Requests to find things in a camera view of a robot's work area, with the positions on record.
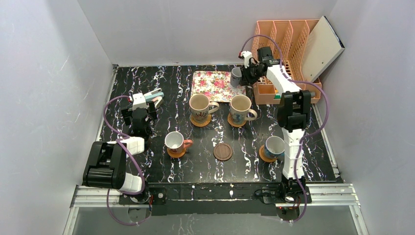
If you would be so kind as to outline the aluminium front rail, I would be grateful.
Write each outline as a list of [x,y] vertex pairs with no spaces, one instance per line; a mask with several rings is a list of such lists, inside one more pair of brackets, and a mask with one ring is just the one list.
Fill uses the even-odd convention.
[[288,210],[275,184],[154,184],[150,206],[115,190],[78,186],[66,235],[366,235],[352,184],[308,185]]

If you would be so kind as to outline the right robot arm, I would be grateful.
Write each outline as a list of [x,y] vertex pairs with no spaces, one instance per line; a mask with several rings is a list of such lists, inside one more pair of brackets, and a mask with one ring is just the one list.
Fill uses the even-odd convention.
[[280,93],[277,109],[277,123],[282,128],[284,139],[284,167],[281,182],[282,198],[297,200],[306,195],[305,178],[302,169],[302,141],[309,123],[311,93],[297,86],[287,73],[282,62],[277,63],[272,56],[255,60],[249,51],[239,52],[243,59],[242,80],[257,82],[266,77]]

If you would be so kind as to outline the terracotta round coaster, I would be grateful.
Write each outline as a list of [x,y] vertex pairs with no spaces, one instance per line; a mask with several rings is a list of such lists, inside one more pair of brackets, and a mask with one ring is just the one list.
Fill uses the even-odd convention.
[[172,149],[169,149],[169,148],[167,149],[167,153],[171,158],[181,158],[186,153],[186,151],[187,149],[184,148],[181,153],[179,152],[175,153],[172,151]]

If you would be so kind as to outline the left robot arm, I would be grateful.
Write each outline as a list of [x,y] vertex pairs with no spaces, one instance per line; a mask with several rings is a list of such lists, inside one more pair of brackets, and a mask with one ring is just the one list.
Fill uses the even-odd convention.
[[161,98],[144,105],[129,105],[121,110],[127,133],[115,141],[95,141],[83,172],[83,185],[117,189],[138,195],[145,190],[145,179],[134,155],[148,150],[152,135],[151,122],[157,119],[156,106]]

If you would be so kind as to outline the woven rattan coaster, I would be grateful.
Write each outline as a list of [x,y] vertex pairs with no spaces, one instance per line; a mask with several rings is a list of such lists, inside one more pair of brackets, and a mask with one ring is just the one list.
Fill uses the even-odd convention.
[[197,121],[193,115],[190,116],[190,122],[197,127],[207,126],[211,121],[211,114],[208,114],[206,119],[203,121]]
[[246,120],[244,120],[239,124],[235,123],[235,122],[233,122],[231,114],[228,114],[227,121],[228,121],[229,125],[231,125],[232,127],[237,127],[237,128],[244,126],[247,122]]

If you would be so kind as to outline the small light blue mug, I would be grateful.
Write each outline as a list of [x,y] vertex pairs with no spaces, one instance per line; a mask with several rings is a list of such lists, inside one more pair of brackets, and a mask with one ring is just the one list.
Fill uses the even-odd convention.
[[235,67],[231,70],[230,85],[234,88],[241,87],[242,71],[240,67]]

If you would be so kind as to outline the peach desk file organizer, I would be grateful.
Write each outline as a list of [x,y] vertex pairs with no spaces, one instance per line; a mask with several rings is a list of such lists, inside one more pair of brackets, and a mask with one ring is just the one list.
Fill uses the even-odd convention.
[[[308,36],[317,23],[318,20],[257,21],[255,34],[269,36],[278,44],[288,75],[302,82],[302,58]],[[277,89],[266,77],[253,85],[253,91],[257,105],[277,105],[280,102]]]

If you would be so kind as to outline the beige mug with number three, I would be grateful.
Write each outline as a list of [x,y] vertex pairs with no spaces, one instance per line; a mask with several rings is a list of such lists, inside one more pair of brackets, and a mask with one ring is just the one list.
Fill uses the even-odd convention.
[[242,121],[256,120],[258,114],[255,110],[251,109],[252,101],[246,95],[236,95],[230,102],[230,114],[233,122],[241,123]]

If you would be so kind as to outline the floral serving tray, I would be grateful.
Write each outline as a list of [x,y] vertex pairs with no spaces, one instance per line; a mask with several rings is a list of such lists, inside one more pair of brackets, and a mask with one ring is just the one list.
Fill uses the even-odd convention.
[[230,84],[231,72],[195,71],[193,73],[191,95],[204,94],[213,102],[227,102],[236,95],[246,95],[245,87]]

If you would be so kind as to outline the light wooden round coaster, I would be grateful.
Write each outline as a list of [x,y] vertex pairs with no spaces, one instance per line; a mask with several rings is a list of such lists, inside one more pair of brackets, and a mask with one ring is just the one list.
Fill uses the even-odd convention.
[[277,160],[277,158],[268,158],[264,152],[265,145],[262,145],[258,151],[260,158],[266,163],[273,163]]

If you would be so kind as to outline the white pink stapler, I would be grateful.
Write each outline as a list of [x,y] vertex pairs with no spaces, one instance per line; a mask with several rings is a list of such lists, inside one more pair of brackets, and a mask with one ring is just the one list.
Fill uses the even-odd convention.
[[163,97],[162,96],[157,96],[157,97],[153,98],[152,101],[154,103],[155,108],[158,109],[161,106],[162,102],[163,102]]

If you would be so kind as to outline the dark walnut round coaster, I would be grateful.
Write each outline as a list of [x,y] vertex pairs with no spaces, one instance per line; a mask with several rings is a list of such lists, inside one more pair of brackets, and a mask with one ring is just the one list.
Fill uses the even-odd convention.
[[213,149],[214,157],[219,161],[227,161],[232,157],[232,147],[227,143],[219,143]]

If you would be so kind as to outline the white board binder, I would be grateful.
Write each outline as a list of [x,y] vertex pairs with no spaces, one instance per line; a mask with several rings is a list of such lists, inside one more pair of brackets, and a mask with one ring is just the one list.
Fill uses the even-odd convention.
[[327,17],[322,16],[307,39],[301,62],[303,79],[314,82],[344,50]]

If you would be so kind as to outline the pink floral mug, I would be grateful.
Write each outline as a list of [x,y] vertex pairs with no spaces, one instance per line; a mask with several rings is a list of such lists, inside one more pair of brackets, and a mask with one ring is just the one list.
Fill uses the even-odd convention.
[[184,148],[189,148],[193,145],[192,140],[186,140],[180,132],[170,132],[165,136],[165,146],[167,149],[172,149],[173,152],[181,153]]

